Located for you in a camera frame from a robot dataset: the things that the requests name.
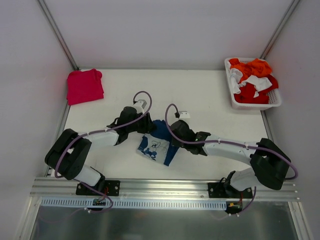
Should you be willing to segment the navy blue t-shirt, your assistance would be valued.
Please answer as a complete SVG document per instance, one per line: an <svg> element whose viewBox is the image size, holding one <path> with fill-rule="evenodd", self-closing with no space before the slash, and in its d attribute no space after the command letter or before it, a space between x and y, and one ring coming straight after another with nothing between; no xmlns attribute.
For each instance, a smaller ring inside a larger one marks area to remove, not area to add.
<svg viewBox="0 0 320 240"><path fill-rule="evenodd" d="M156 129L142 136L136 152L153 162L169 166L178 152L178 147L172 144L172 135L164 120L154 120Z"/></svg>

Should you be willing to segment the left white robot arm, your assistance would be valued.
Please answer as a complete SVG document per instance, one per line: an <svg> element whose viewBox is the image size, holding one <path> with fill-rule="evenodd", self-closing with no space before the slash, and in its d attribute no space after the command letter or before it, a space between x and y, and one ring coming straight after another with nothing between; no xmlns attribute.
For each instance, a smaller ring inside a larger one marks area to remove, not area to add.
<svg viewBox="0 0 320 240"><path fill-rule="evenodd" d="M86 133L78 133L70 128L64 130L48 151L44 162L55 170L58 178L76 180L93 195L99 195L105 188L105 176L85 164L87 156L94 148L117 146L130 133L149 134L156 129L148 112L136 107L125 107L119 117L105 128Z"/></svg>

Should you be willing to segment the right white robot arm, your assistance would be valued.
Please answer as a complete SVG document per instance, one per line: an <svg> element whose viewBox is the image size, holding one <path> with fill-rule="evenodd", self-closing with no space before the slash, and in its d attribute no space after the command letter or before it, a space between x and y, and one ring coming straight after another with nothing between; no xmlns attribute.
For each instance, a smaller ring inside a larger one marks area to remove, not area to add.
<svg viewBox="0 0 320 240"><path fill-rule="evenodd" d="M209 132L194 132L178 120L169 127L172 145L193 155L218 156L248 165L247 169L231 171L218 190L230 198L238 198L248 188L264 186L280 190L291 160L270 139L246 143L219 138Z"/></svg>

